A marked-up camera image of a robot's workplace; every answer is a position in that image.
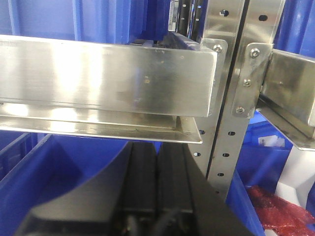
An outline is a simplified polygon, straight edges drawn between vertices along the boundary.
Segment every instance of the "white label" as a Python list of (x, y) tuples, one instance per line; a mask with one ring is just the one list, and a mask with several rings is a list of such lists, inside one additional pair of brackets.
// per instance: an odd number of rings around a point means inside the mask
[(264, 147), (284, 147), (285, 140), (277, 135), (272, 135), (258, 138), (258, 143)]

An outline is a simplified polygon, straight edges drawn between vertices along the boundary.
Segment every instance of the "screw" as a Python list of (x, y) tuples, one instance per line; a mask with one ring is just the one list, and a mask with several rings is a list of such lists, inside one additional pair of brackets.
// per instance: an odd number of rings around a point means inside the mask
[(236, 113), (241, 114), (241, 113), (244, 113), (244, 112), (245, 112), (244, 107), (237, 107), (236, 108)]
[(222, 52), (222, 46), (220, 44), (216, 44), (215, 46), (213, 46), (213, 51), (217, 53)]
[(251, 49), (251, 58), (256, 58), (260, 55), (260, 50), (258, 48)]
[(244, 80), (244, 86), (245, 87), (250, 87), (252, 85), (252, 81), (251, 80)]
[(220, 16), (224, 16), (227, 17), (230, 14), (230, 12), (228, 10), (222, 10), (220, 11)]

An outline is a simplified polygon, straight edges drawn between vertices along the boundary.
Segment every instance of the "blue plastic crate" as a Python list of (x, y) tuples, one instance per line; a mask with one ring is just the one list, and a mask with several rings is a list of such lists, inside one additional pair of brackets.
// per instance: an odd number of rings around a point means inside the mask
[(265, 236), (264, 229), (237, 171), (234, 173), (226, 204), (255, 236)]
[(0, 34), (128, 44), (167, 33), (170, 0), (3, 0)]
[(13, 131), (0, 132), (0, 180), (37, 144), (37, 135)]
[(275, 47), (315, 57), (315, 1), (286, 0)]
[[(283, 138), (284, 147), (262, 146), (259, 138), (268, 136)], [(256, 236), (265, 236), (265, 233), (246, 189), (259, 185), (274, 193), (292, 146), (273, 125), (255, 113), (244, 138), (226, 203)]]
[(36, 204), (97, 174), (127, 141), (47, 135), (0, 181), (0, 235), (13, 235)]

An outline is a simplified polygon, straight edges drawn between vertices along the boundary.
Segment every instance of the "blue container wall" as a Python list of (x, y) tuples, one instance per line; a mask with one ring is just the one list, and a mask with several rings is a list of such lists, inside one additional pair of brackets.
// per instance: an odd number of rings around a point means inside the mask
[(37, 144), (37, 135), (13, 131), (0, 132), (0, 180)]
[(0, 181), (0, 235), (13, 235), (32, 206), (97, 174), (125, 144), (123, 140), (47, 135)]
[[(260, 137), (277, 136), (284, 139), (284, 147), (264, 147)], [(226, 203), (243, 224), (255, 235), (264, 236), (264, 230), (246, 188), (259, 185), (275, 192), (292, 144), (259, 113), (250, 120), (239, 155)]]
[(170, 0), (2, 0), (0, 34), (128, 44), (162, 40)]
[(275, 40), (280, 50), (315, 57), (315, 1), (286, 0)]

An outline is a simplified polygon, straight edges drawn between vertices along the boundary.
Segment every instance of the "stainless steel shelf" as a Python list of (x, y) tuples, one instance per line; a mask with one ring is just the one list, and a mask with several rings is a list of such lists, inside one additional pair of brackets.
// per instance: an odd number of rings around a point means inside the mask
[(0, 35), (0, 129), (201, 143), (218, 54), (170, 38), (185, 50)]
[(0, 102), (207, 117), (217, 53), (0, 35)]

